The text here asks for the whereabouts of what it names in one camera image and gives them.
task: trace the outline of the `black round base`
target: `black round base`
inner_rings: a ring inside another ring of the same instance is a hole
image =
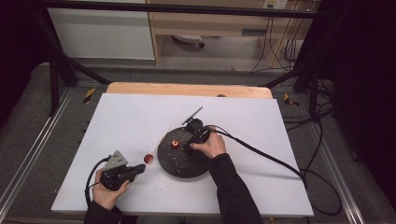
[[[180,178],[193,178],[207,171],[209,158],[201,151],[187,153],[184,145],[192,137],[184,128],[177,128],[167,133],[158,146],[158,161],[169,174]],[[172,141],[177,140],[179,147],[172,148]]]

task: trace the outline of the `wall outlet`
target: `wall outlet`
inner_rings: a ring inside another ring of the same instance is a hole
[[[276,5],[276,0],[265,0],[264,5],[262,5],[262,8],[275,8]]]
[[[288,0],[276,0],[274,9],[285,9]]]
[[[285,9],[288,0],[265,0],[262,8]]]

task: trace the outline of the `gray carpet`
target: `gray carpet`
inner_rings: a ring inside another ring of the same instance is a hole
[[[219,71],[175,71],[161,69],[96,69],[100,75],[117,81],[158,82],[158,83],[194,83],[194,84],[224,84],[257,86],[273,80],[279,74],[255,74],[244,72]],[[85,81],[89,78],[78,75]],[[285,105],[284,93],[290,94],[290,99],[297,99],[289,88],[293,79],[285,82],[279,88],[273,89],[274,97],[279,102],[283,116],[301,116],[304,111],[299,106]],[[32,80],[14,108],[7,123],[0,130],[0,155],[2,169],[0,175],[0,190],[6,189],[7,183],[17,171],[19,164],[35,141],[38,132],[43,127],[50,111],[49,71],[46,67],[37,67]],[[92,117],[101,93],[106,86],[98,87],[89,104],[82,103],[90,84],[73,90],[70,101],[58,124],[53,130],[49,141],[43,148],[35,166],[25,181],[14,204],[7,213],[7,218],[26,217],[41,219],[82,220],[82,216],[68,216],[50,211],[56,197],[54,191],[62,185],[68,167],[76,151],[78,141],[82,140],[88,127],[87,121]],[[327,117],[322,121],[326,141],[332,149],[346,182],[358,204],[361,213],[368,223],[396,223],[396,215],[388,201],[374,182],[366,166],[351,159],[350,149],[340,130],[337,119]],[[289,131],[290,142],[301,168],[304,168],[317,145],[308,125]],[[320,155],[313,163],[312,169],[330,180],[326,167]],[[337,201],[334,194],[323,182],[308,176],[312,195],[311,202],[326,211],[333,211]],[[276,218],[282,223],[305,223],[303,218]],[[345,212],[338,216],[328,217],[315,211],[311,218],[313,223],[348,223]]]

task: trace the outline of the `metal rail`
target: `metal rail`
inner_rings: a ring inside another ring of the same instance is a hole
[[[25,159],[21,163],[21,166],[18,169],[17,173],[8,184],[7,189],[3,192],[3,195],[0,198],[0,223],[2,223],[4,218],[6,217],[9,208],[11,207],[21,187],[23,186],[24,181],[26,180],[33,166],[35,165],[35,161],[37,160],[41,150],[49,139],[53,128],[59,120],[59,117],[64,112],[64,109],[66,108],[72,91],[73,88],[69,88],[64,92],[58,110],[53,116],[48,118],[40,134],[33,143]]]

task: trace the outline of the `desk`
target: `desk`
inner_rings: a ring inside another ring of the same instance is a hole
[[[239,91],[244,98],[237,97]],[[243,92],[256,93],[260,98],[247,98]],[[233,94],[233,97],[210,96],[218,94]],[[271,98],[269,90],[256,87],[111,84],[102,95],[51,209],[66,214],[85,212],[86,178],[99,160],[119,150],[129,161],[128,165],[142,163],[143,157],[155,150],[169,129],[180,127],[201,105],[204,109],[195,117],[204,124],[217,124],[297,168],[276,100]],[[299,177],[231,139],[224,141],[262,216],[313,216]],[[130,215],[219,214],[216,185],[208,172],[193,179],[180,179],[166,173],[157,161],[147,165],[145,173],[120,197],[118,207]]]

